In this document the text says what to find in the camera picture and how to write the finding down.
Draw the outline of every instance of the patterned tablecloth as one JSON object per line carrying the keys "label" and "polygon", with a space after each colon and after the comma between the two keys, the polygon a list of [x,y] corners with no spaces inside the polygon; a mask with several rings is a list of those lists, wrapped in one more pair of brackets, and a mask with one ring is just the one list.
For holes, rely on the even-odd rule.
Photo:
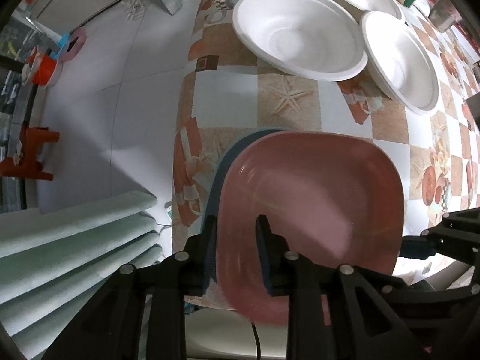
{"label": "patterned tablecloth", "polygon": [[[405,197],[404,235],[418,235],[444,212],[480,205],[480,136],[464,99],[479,88],[452,31],[441,34],[415,7],[408,25],[425,45],[440,80],[439,111],[419,116],[388,99],[364,70],[323,82],[282,73],[252,54],[232,27],[238,0],[201,0],[178,106],[174,153],[173,250],[199,232],[215,169],[239,138],[265,127],[325,131],[366,138],[392,159]],[[452,262],[399,259],[407,283]],[[227,307],[211,283],[193,302]]]}

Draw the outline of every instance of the stacked paper bowls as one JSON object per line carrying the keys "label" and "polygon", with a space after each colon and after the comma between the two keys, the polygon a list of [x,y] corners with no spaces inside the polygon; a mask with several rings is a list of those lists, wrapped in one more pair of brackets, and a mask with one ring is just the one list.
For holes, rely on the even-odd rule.
{"label": "stacked paper bowls", "polygon": [[385,95],[431,116],[438,78],[404,9],[396,0],[240,0],[233,26],[246,47],[281,71],[342,81],[366,66]]}

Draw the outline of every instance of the pink tape roll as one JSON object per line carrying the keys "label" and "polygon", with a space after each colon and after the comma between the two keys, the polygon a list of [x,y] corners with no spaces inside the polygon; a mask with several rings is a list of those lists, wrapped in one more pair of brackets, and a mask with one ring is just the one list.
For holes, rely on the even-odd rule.
{"label": "pink tape roll", "polygon": [[58,60],[61,62],[71,61],[82,49],[87,40],[87,34],[83,27],[77,28],[69,36],[66,44],[60,50]]}

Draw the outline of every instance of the screw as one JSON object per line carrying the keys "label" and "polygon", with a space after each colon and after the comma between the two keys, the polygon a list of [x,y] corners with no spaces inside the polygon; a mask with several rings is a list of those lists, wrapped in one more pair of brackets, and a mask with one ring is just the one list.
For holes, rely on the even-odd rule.
{"label": "screw", "polygon": [[187,261],[190,258],[190,255],[185,251],[179,251],[175,253],[175,259],[177,261]]}
{"label": "screw", "polygon": [[353,268],[348,264],[343,264],[340,266],[340,272],[344,275],[351,275],[353,273]]}
{"label": "screw", "polygon": [[382,292],[384,294],[389,294],[392,291],[393,291],[393,287],[389,284],[382,288]]}
{"label": "screw", "polygon": [[285,258],[291,261],[298,260],[299,254],[296,251],[289,250],[285,252]]}
{"label": "screw", "polygon": [[472,295],[477,295],[478,293],[480,293],[480,284],[474,284],[472,285]]}
{"label": "screw", "polygon": [[123,264],[121,267],[120,267],[120,273],[122,275],[129,275],[131,274],[133,271],[134,271],[135,267],[131,264]]}

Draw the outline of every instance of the orange container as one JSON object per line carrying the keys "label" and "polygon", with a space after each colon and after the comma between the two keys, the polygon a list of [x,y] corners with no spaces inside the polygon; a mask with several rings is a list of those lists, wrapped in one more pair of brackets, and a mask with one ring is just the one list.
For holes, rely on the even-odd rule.
{"label": "orange container", "polygon": [[32,83],[45,86],[50,81],[50,78],[57,67],[58,61],[46,55],[44,52],[37,53],[34,66],[37,65],[37,70],[32,75]]}

